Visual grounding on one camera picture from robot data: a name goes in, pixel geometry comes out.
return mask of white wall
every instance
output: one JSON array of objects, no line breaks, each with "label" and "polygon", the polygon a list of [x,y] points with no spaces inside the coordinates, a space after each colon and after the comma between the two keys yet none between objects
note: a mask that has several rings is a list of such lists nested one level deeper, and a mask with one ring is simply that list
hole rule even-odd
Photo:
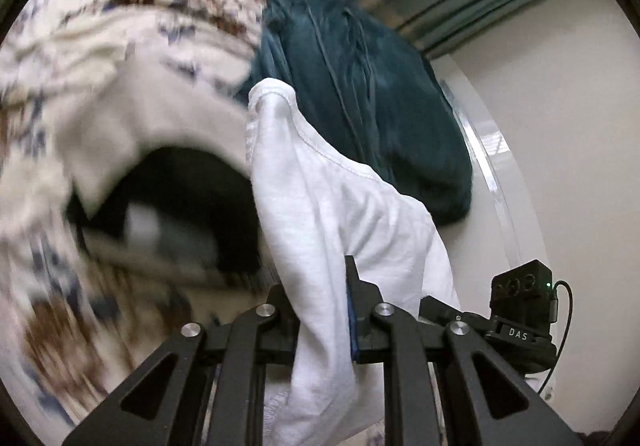
[{"label": "white wall", "polygon": [[[529,188],[574,290],[561,416],[610,429],[640,384],[640,40],[614,0],[545,0],[453,54]],[[561,328],[567,303],[561,294]]]}]

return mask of metal screw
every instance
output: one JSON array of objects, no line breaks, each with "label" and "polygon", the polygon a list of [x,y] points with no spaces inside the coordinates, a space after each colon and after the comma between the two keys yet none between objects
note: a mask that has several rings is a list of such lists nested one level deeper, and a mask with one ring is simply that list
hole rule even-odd
[{"label": "metal screw", "polygon": [[376,313],[381,316],[391,316],[394,312],[396,312],[396,308],[386,301],[376,305]]},{"label": "metal screw", "polygon": [[453,334],[457,334],[458,336],[464,336],[469,332],[469,325],[463,321],[452,321],[449,324],[449,328],[453,331]]},{"label": "metal screw", "polygon": [[197,323],[187,323],[182,326],[180,332],[186,338],[193,338],[194,336],[200,334],[200,325],[198,325]]},{"label": "metal screw", "polygon": [[270,303],[263,303],[262,305],[258,305],[258,307],[255,308],[255,312],[258,316],[266,318],[268,316],[271,316],[272,314],[275,314],[276,308]]}]

